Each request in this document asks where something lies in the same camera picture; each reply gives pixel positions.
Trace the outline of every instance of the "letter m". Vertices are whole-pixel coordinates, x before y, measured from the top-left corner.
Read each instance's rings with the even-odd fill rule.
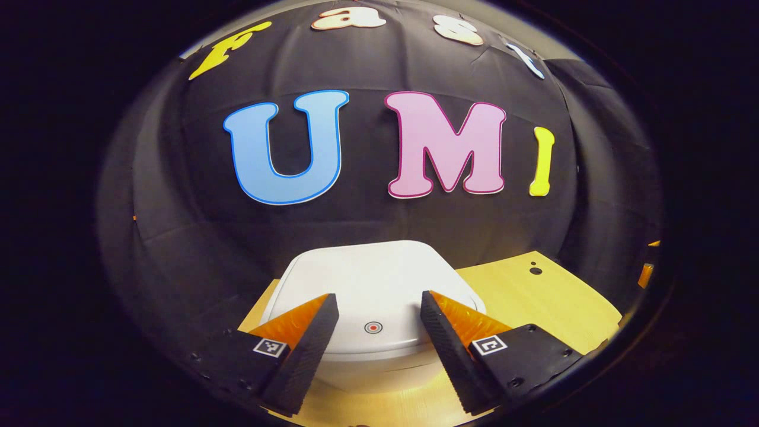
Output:
[[[506,113],[489,103],[475,103],[457,133],[434,97],[421,92],[395,92],[385,105],[398,114],[400,160],[398,178],[388,185],[394,198],[420,198],[432,192],[424,174],[424,156],[430,158],[442,188],[453,191],[472,158],[464,190],[492,194],[503,190],[501,124]]]

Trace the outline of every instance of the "white box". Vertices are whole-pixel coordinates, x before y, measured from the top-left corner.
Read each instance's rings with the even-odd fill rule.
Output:
[[[298,255],[274,289],[261,324],[334,293],[340,318],[317,378],[352,393],[419,387],[442,369],[420,319],[425,290],[485,313],[480,297],[434,249],[401,240]]]

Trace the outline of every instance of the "wooden board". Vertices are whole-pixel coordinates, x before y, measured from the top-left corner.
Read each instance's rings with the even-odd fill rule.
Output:
[[[531,273],[534,267],[541,273]],[[582,354],[611,337],[622,318],[599,293],[536,251],[457,272],[485,302],[490,317],[511,327],[538,324]],[[278,282],[272,280],[240,331],[258,326]],[[448,427],[490,412],[476,417],[465,413],[441,372],[423,387],[381,394],[349,394],[315,379],[301,413],[291,419],[271,414],[306,427]]]

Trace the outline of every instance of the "yellow letter i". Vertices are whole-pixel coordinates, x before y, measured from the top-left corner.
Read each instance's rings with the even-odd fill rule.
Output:
[[[535,167],[535,180],[530,184],[530,196],[543,197],[548,194],[551,185],[548,183],[548,175],[551,172],[551,150],[556,140],[551,131],[546,128],[535,128],[537,139],[537,166]]]

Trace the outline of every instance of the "blue letter u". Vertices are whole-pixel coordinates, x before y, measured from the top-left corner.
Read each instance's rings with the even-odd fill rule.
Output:
[[[224,129],[232,138],[232,161],[245,194],[265,204],[296,204],[329,190],[340,175],[338,110],[348,99],[342,90],[318,90],[293,102],[308,117],[311,164],[291,176],[272,165],[269,121],[279,110],[275,103],[255,104],[227,116]]]

